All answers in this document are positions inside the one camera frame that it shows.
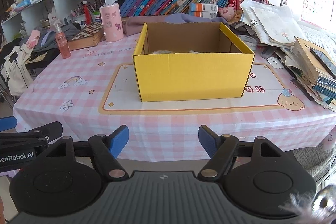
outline pink cloth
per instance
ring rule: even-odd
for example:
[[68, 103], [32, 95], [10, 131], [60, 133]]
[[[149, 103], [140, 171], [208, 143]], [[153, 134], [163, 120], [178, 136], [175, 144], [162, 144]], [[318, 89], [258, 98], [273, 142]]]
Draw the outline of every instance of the pink cloth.
[[[290, 111], [277, 104], [276, 109], [244, 111], [229, 108], [226, 112], [214, 110], [208, 114], [169, 114], [166, 111], [152, 115], [144, 110], [135, 114], [100, 114], [98, 109], [113, 73], [116, 69], [122, 70], [124, 65], [120, 67], [121, 64], [133, 63], [132, 54], [138, 37], [124, 37], [113, 43], [100, 42], [96, 47], [72, 51], [68, 59], [58, 56], [14, 105], [18, 122], [16, 130], [27, 131], [59, 121], [63, 125], [63, 135], [72, 136], [74, 141], [85, 141], [95, 134], [110, 134], [125, 124], [130, 138], [119, 156], [121, 159], [173, 161], [208, 159], [198, 142], [198, 128], [202, 124], [219, 135], [232, 134], [241, 141], [264, 136], [282, 150], [317, 146], [336, 125], [336, 113], [309, 101], [291, 83], [285, 69], [274, 68], [272, 71], [277, 79], [305, 108]], [[270, 67], [258, 55], [255, 63], [265, 64], [265, 70]], [[252, 88], [254, 95], [258, 95], [254, 85]]]

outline desk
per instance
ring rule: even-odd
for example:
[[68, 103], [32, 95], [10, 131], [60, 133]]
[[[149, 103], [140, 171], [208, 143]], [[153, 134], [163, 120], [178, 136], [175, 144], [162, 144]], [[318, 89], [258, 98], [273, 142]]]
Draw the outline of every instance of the desk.
[[[258, 55], [243, 98], [142, 103], [132, 65], [138, 37], [100, 42], [65, 60], [59, 55], [16, 102], [16, 130], [59, 121], [64, 135], [85, 141], [126, 124], [130, 139], [121, 159], [173, 161], [208, 158], [198, 142], [202, 124], [241, 141], [265, 136], [282, 150], [317, 146], [336, 125], [336, 113], [309, 101], [285, 69]], [[283, 89], [300, 110], [279, 104]]]

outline metal pin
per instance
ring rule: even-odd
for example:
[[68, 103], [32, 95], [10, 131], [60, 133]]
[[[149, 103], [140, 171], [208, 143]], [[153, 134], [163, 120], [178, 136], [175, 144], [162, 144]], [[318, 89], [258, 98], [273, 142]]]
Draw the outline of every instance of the metal pin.
[[201, 175], [205, 178], [214, 178], [218, 173], [213, 169], [204, 169], [201, 171]]
[[125, 171], [120, 169], [111, 170], [109, 172], [109, 176], [112, 178], [122, 178], [125, 174]]

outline pink pen holder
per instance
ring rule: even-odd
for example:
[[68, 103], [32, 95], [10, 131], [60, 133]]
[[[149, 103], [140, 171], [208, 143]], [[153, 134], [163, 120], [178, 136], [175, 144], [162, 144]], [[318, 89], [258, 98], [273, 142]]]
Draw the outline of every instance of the pink pen holder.
[[107, 42], [115, 42], [124, 37], [123, 25], [118, 3], [99, 8], [104, 35]]

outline chessboard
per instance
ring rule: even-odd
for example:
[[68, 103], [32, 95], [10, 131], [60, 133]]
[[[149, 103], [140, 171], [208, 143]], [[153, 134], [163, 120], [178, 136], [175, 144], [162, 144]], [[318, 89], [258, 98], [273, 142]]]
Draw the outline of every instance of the chessboard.
[[69, 41], [70, 51], [97, 46], [103, 36], [103, 25], [100, 22], [91, 23]]

